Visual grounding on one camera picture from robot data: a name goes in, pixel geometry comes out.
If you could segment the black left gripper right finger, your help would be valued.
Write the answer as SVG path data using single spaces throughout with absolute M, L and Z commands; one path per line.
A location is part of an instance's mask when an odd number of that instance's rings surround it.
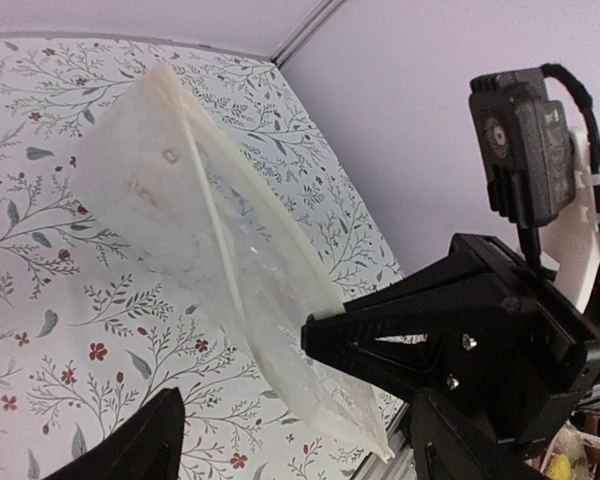
M 523 457 L 550 433 L 549 397 L 504 390 L 461 411 L 423 387 L 410 405 L 410 440 L 420 479 L 541 479 Z

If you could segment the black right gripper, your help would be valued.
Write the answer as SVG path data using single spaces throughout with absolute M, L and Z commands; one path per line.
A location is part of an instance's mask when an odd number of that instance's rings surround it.
M 449 250 L 362 307 L 307 321 L 302 348 L 407 402 L 436 390 L 535 456 L 600 373 L 600 330 L 502 241 L 456 234 Z

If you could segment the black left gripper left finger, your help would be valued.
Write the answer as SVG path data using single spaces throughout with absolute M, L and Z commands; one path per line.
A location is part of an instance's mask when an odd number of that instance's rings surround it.
M 179 478 L 185 406 L 164 388 L 93 449 L 49 475 L 52 480 Z

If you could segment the clear dotted zip top bag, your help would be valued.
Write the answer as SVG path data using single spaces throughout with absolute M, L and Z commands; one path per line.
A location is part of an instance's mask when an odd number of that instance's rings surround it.
M 199 300 L 295 415 L 392 458 L 372 387 L 300 349 L 308 317 L 344 310 L 316 250 L 169 66 L 136 80 L 77 154 L 81 203 L 151 271 Z

